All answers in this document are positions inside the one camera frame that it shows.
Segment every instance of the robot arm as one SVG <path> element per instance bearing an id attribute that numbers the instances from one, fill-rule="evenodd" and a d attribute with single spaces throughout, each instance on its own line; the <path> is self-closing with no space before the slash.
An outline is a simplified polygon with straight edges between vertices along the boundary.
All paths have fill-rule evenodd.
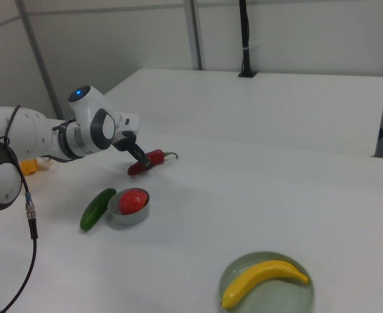
<path id="1" fill-rule="evenodd" d="M 12 121 L 9 147 L 18 160 L 49 156 L 69 162 L 100 152 L 113 145 L 130 152 L 151 167 L 136 145 L 139 115 L 116 111 L 94 87 L 83 86 L 69 96 L 76 117 L 70 121 L 47 119 L 35 110 L 20 108 Z M 14 108 L 0 107 L 0 137 L 5 135 Z M 0 145 L 0 210 L 10 206 L 20 193 L 22 182 L 4 147 Z"/>

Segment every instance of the white table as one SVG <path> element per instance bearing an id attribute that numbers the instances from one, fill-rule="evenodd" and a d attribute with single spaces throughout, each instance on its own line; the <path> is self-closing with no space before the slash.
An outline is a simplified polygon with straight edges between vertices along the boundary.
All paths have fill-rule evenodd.
<path id="1" fill-rule="evenodd" d="M 11 312 L 219 313 L 225 267 L 262 250 L 309 271 L 314 313 L 383 312 L 383 159 L 178 132 L 140 133 L 146 151 L 180 155 L 146 175 L 128 177 L 131 156 L 109 149 L 68 164 L 42 163 L 48 170 L 28 178 L 38 258 Z M 111 186 L 146 189 L 149 216 L 120 228 L 106 214 L 82 233 L 87 204 Z M 0 308 L 29 267 L 23 204 L 19 197 L 0 212 Z"/>
<path id="2" fill-rule="evenodd" d="M 383 78 L 142 69 L 107 95 L 151 132 L 369 157 Z"/>

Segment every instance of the wall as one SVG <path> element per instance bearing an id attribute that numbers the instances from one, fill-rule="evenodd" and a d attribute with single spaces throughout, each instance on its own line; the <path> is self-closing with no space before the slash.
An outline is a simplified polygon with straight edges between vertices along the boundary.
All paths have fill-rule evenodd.
<path id="1" fill-rule="evenodd" d="M 253 2 L 247 8 L 253 69 L 383 76 L 383 0 Z M 237 1 L 199 0 L 197 13 L 204 69 L 240 71 Z"/>
<path id="2" fill-rule="evenodd" d="M 140 68 L 196 68 L 183 0 L 25 0 L 66 118 L 82 85 L 102 93 Z"/>
<path id="3" fill-rule="evenodd" d="M 0 106 L 21 104 L 55 117 L 13 0 L 0 0 Z"/>

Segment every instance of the yellow banana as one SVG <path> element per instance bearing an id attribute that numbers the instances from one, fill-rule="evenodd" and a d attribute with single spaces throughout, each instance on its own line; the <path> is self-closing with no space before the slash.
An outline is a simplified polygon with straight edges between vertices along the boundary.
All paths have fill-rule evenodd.
<path id="1" fill-rule="evenodd" d="M 223 293 L 222 307 L 234 307 L 256 285 L 271 278 L 296 278 L 305 284 L 309 283 L 309 277 L 300 273 L 291 263 L 280 260 L 264 261 L 251 266 L 235 278 Z"/>

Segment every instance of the red chili pepper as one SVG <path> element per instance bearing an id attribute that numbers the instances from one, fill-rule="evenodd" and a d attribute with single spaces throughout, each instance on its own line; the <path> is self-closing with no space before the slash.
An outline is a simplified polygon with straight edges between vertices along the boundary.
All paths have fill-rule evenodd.
<path id="1" fill-rule="evenodd" d="M 146 153 L 146 156 L 151 161 L 152 166 L 162 164 L 165 161 L 165 157 L 168 155 L 175 155 L 176 158 L 178 158 L 178 155 L 176 153 L 164 152 L 160 149 Z M 127 170 L 127 175 L 132 176 L 132 175 L 142 173 L 143 171 L 146 171 L 146 167 L 138 161 L 129 167 L 129 169 Z"/>

